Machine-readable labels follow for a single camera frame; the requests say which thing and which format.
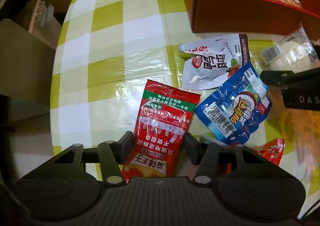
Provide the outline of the cardboard box under counter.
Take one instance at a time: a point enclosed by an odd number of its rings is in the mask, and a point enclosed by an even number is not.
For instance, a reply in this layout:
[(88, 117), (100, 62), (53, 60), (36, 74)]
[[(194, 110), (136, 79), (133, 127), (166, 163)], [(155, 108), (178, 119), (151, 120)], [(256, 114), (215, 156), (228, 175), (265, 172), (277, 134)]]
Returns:
[(55, 50), (63, 24), (56, 16), (63, 16), (71, 1), (31, 0), (22, 11), (20, 25)]

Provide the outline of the red Trolli gummy bag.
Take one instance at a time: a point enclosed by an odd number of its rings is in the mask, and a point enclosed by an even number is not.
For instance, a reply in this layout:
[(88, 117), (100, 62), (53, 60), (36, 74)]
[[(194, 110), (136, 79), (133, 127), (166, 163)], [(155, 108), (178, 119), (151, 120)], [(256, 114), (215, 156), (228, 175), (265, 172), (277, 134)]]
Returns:
[(248, 147), (240, 143), (231, 145), (231, 150), (236, 154), (236, 160), (240, 165), (270, 168), (278, 167), (283, 156), (285, 140), (274, 139), (261, 146)]

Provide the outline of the white duck snack pouch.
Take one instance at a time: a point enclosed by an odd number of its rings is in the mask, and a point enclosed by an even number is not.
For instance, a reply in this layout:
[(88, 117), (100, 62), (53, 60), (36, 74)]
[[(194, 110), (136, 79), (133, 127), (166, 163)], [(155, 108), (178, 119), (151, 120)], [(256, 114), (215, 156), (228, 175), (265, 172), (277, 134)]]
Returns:
[(217, 88), (250, 61), (248, 37), (243, 33), (192, 41), (178, 50), (191, 56), (183, 68), (185, 90)]

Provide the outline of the red spicy strip packet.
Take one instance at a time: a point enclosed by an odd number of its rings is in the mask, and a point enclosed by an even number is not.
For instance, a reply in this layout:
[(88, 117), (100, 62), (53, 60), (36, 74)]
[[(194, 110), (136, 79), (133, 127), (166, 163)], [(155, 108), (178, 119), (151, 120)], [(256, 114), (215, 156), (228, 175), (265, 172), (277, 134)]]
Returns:
[(133, 177), (172, 177), (185, 133), (201, 96), (156, 81), (146, 82), (134, 130), (135, 144), (123, 164)]

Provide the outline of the clear white bun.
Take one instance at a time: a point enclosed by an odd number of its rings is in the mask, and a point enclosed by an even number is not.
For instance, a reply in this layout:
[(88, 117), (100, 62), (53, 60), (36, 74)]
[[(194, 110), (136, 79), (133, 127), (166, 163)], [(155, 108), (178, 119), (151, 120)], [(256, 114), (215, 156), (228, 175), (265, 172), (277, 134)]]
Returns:
[(302, 26), (261, 55), (268, 70), (300, 73), (319, 67), (317, 53)]

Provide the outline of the beige chair back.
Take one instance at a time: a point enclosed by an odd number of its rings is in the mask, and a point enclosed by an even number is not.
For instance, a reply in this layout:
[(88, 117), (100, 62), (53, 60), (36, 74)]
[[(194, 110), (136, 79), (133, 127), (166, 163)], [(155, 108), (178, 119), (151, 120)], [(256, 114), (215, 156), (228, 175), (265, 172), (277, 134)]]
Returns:
[(9, 121), (48, 114), (55, 50), (10, 19), (1, 21), (1, 95)]

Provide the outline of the blue coconut snack packet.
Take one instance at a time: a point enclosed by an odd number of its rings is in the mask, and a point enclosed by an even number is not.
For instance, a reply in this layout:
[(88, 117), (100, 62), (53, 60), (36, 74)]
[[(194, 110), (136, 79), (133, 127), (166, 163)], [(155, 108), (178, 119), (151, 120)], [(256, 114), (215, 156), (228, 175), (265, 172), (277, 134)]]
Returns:
[(271, 110), (267, 92), (268, 87), (248, 62), (204, 99), (195, 114), (219, 141), (244, 144)]

